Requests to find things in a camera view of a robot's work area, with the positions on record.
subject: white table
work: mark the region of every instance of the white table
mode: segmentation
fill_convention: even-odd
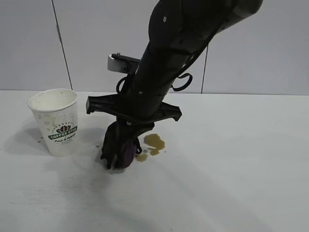
[[[98,158],[114,117],[85,113],[103,93],[78,93],[80,149],[64,158],[27,108],[35,93],[0,91],[1,232],[308,231],[309,97],[170,94],[183,116],[151,132],[166,152],[122,173]]]

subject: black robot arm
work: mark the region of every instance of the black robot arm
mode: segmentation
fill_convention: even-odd
[[[126,64],[127,76],[117,85],[117,94],[88,98],[88,114],[101,111],[117,116],[108,127],[102,149],[108,168],[115,156],[115,168],[129,166],[141,152],[138,136],[151,130],[154,122],[181,117],[177,106],[162,102],[175,79],[188,76],[191,82],[190,74],[181,75],[212,38],[256,13],[262,1],[160,0],[150,17],[149,43],[141,60],[112,55]]]

